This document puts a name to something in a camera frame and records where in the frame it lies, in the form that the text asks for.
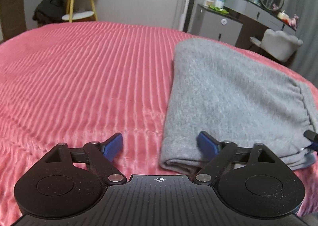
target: black bag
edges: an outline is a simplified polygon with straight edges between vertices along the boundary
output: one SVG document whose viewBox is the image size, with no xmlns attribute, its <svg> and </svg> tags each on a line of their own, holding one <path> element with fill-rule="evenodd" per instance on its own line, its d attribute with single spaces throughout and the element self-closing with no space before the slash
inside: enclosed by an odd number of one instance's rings
<svg viewBox="0 0 318 226">
<path fill-rule="evenodd" d="M 32 19 L 39 24 L 61 23 L 65 15 L 64 0 L 43 0 L 34 11 Z"/>
</svg>

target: black countertop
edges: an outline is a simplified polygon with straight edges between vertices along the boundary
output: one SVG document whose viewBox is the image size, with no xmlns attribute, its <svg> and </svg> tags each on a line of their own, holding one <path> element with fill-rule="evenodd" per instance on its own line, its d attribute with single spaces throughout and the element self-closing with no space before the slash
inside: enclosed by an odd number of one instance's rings
<svg viewBox="0 0 318 226">
<path fill-rule="evenodd" d="M 244 0 L 244 1 L 247 1 L 247 2 L 250 2 L 254 5 L 256 5 L 257 7 L 261 8 L 263 11 L 266 11 L 267 13 L 269 13 L 270 15 L 272 15 L 273 17 L 275 17 L 276 19 L 278 19 L 279 21 L 283 22 L 280 18 L 277 17 L 276 14 L 274 14 L 273 12 L 269 11 L 268 9 L 264 8 L 261 4 L 256 4 L 255 2 L 252 2 L 250 0 Z M 291 27 L 290 25 L 288 25 L 287 23 L 283 22 L 285 24 L 285 26 L 289 26 L 291 29 L 295 30 L 293 27 Z"/>
<path fill-rule="evenodd" d="M 215 11 L 215 10 L 211 9 L 210 7 L 204 6 L 204 5 L 202 5 L 202 4 L 198 4 L 198 5 L 199 5 L 201 8 L 203 8 L 203 9 L 209 11 L 209 12 L 212 12 L 212 13 L 218 14 L 218 15 L 220 15 L 220 16 L 229 18 L 229 19 L 231 19 L 231 20 L 237 21 L 237 22 L 239 22 L 239 23 L 242 23 L 239 19 L 237 19 L 237 18 L 231 16 L 230 14 L 223 14 L 223 13 L 221 13 L 221 12 Z"/>
</svg>

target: ribbed pink fabric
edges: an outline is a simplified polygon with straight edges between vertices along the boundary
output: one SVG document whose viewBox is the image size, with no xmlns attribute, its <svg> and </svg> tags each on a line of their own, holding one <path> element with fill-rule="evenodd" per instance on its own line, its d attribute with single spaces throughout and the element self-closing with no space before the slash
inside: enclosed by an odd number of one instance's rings
<svg viewBox="0 0 318 226">
<path fill-rule="evenodd" d="M 58 142 L 104 141 L 124 149 L 115 165 L 131 174 L 173 174 L 159 167 L 173 80 L 174 46 L 192 35 L 110 22 L 47 25 L 0 45 L 0 225 L 19 217 L 13 187 Z M 301 76 L 239 50 L 290 76 Z M 316 103 L 318 91 L 309 82 Z M 296 172 L 306 185 L 301 213 L 318 209 L 318 165 Z"/>
</svg>

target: white chair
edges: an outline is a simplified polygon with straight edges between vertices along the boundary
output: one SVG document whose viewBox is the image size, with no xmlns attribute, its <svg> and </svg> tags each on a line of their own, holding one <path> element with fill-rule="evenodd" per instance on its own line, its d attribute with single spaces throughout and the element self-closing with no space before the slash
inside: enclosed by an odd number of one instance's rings
<svg viewBox="0 0 318 226">
<path fill-rule="evenodd" d="M 265 31 L 262 41 L 255 37 L 250 37 L 250 41 L 281 62 L 286 62 L 303 44 L 303 41 L 296 36 L 271 29 Z"/>
</svg>

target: drawer handle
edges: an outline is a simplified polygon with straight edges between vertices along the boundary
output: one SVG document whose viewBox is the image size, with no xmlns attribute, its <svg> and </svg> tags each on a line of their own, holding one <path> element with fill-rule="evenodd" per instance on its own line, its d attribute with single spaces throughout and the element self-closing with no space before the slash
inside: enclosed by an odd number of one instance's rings
<svg viewBox="0 0 318 226">
<path fill-rule="evenodd" d="M 221 24 L 222 24 L 222 25 L 226 25 L 226 24 L 227 24 L 227 20 L 226 20 L 226 19 L 222 19 L 222 20 L 221 20 Z"/>
</svg>

